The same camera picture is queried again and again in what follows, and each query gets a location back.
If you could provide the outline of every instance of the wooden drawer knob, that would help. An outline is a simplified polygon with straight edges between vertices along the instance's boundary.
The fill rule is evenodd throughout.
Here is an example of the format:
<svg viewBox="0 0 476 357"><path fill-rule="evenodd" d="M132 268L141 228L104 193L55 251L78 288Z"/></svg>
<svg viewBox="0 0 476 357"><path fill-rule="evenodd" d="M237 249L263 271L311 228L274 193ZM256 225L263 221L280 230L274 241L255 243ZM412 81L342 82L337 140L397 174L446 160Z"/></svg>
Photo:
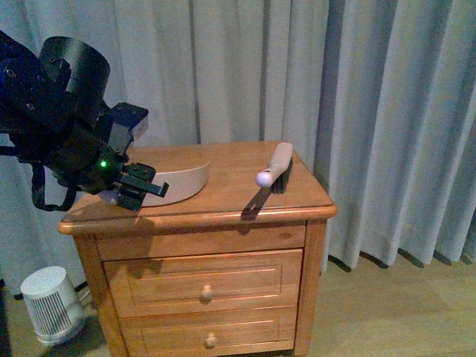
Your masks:
<svg viewBox="0 0 476 357"><path fill-rule="evenodd" d="M208 338L205 340L205 347L206 348L214 348L218 344L218 338L216 338L215 334L210 332L208 334Z"/></svg>
<svg viewBox="0 0 476 357"><path fill-rule="evenodd" d="M209 303L213 299L213 290L211 285L205 285L203 287L202 295L200 296L200 301Z"/></svg>

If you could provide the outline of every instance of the drawer front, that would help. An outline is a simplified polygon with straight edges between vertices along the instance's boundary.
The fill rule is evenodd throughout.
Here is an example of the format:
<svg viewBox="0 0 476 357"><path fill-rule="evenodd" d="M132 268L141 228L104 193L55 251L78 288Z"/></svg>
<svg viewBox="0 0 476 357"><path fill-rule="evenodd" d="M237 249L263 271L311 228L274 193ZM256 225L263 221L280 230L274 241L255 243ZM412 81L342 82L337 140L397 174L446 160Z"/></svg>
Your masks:
<svg viewBox="0 0 476 357"><path fill-rule="evenodd" d="M223 356L293 348L296 307L205 312L120 321L134 356Z"/></svg>
<svg viewBox="0 0 476 357"><path fill-rule="evenodd" d="M171 232L150 237L98 236L101 260L182 257L200 254L265 251L304 247L306 227L293 225L248 225L203 232Z"/></svg>
<svg viewBox="0 0 476 357"><path fill-rule="evenodd" d="M302 250L106 262L118 315L130 318L294 305Z"/></svg>

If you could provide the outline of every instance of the curtain fold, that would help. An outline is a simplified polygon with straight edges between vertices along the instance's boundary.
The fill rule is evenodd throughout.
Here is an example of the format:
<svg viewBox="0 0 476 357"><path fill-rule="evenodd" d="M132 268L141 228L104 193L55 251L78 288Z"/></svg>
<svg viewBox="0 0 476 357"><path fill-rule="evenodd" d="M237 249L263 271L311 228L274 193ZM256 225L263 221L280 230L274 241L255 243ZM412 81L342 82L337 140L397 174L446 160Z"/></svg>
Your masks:
<svg viewBox="0 0 476 357"><path fill-rule="evenodd" d="M318 149L340 213L329 223L328 252L351 268L360 251L391 265L399 248L424 263L435 248L459 260L476 207L475 6L331 4L329 22L342 25L328 41L341 40L340 57L326 64L337 81L323 84L320 121L332 129L321 133L330 148ZM387 17L374 15L384 9Z"/></svg>
<svg viewBox="0 0 476 357"><path fill-rule="evenodd" d="M106 103L149 109L133 145L292 142L339 209L326 256L476 258L476 3L14 0L0 24L35 54L49 36L102 53ZM29 167L0 164L10 292L48 265L82 283L62 214L33 208ZM51 173L47 194L64 195Z"/></svg>

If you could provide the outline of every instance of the wooden cabinet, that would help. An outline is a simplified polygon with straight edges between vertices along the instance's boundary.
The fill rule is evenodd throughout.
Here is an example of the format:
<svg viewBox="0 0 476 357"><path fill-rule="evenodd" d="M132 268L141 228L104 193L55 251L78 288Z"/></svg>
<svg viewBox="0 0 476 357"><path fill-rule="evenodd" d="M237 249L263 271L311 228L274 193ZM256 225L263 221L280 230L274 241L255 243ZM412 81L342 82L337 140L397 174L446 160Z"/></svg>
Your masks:
<svg viewBox="0 0 476 357"><path fill-rule="evenodd" d="M132 149L132 162L158 171L199 153L210 178L186 201L140 212L86 195L61 221L113 356L309 352L326 220L336 208L295 154L284 194L256 186L276 145Z"/></svg>

